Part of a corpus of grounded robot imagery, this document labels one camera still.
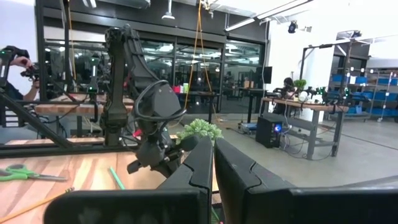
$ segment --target green plant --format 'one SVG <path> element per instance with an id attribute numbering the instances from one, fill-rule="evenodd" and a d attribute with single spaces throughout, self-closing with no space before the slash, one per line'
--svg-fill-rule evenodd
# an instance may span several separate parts
<path id="1" fill-rule="evenodd" d="M 294 80 L 294 87 L 297 87 L 298 90 L 304 90 L 306 84 L 305 80 Z"/>
<path id="2" fill-rule="evenodd" d="M 200 138 L 203 136 L 209 136 L 212 141 L 216 138 L 222 138 L 221 129 L 215 124 L 209 124 L 207 121 L 202 119 L 195 119 L 189 125 L 184 126 L 184 130 L 177 133 L 177 144 L 184 138 L 191 136 L 192 134 L 199 135 Z"/>

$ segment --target green scissors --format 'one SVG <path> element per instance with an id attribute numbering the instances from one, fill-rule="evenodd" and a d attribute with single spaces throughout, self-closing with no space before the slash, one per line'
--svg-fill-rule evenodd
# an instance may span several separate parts
<path id="1" fill-rule="evenodd" d="M 26 179 L 52 180 L 60 182 L 67 180 L 64 177 L 37 174 L 27 169 L 24 164 L 14 164 L 8 166 L 6 169 L 0 169 L 0 181 L 26 180 Z"/>

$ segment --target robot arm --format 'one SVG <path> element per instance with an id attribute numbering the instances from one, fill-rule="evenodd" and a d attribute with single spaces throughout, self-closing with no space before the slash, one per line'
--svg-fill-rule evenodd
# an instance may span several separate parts
<path id="1" fill-rule="evenodd" d="M 137 127 L 142 131 L 137 160 L 128 166 L 127 171 L 132 173 L 140 167 L 150 166 L 168 177 L 180 165 L 182 149 L 174 146 L 165 127 L 169 121 L 184 115 L 185 110 L 168 82 L 159 80 L 149 70 L 137 31 L 129 25 L 110 28 L 105 39 L 112 63 L 111 92 L 101 117 L 105 143 L 117 144 L 120 130 L 126 125 L 124 78 L 121 73 L 126 63 L 131 74 L 127 89 L 134 100 L 133 113 Z"/>

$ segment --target glass wall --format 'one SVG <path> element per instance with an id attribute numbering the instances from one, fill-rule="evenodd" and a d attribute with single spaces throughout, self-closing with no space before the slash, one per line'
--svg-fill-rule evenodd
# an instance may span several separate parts
<path id="1" fill-rule="evenodd" d="M 192 76 L 190 91 L 211 90 L 221 93 L 216 106 L 220 113 L 248 112 L 248 96 L 242 89 L 262 86 L 261 68 L 264 57 L 261 44 L 228 40 L 226 44 L 204 42 L 203 48 L 200 45 L 195 48 L 193 39 L 160 39 L 156 40 L 156 35 L 150 39 L 141 39 L 147 66 L 157 77 L 169 81 L 171 85 L 183 85 L 189 83 Z M 90 82 L 90 58 L 94 54 L 101 58 L 99 72 L 110 73 L 110 58 L 102 42 L 74 41 L 73 50 L 71 42 L 69 54 L 71 62 L 75 63 L 78 83 Z M 60 80 L 65 73 L 64 58 L 65 43 L 61 40 L 47 40 L 47 71 Z M 206 100 L 190 99 L 188 112 L 207 113 Z"/>

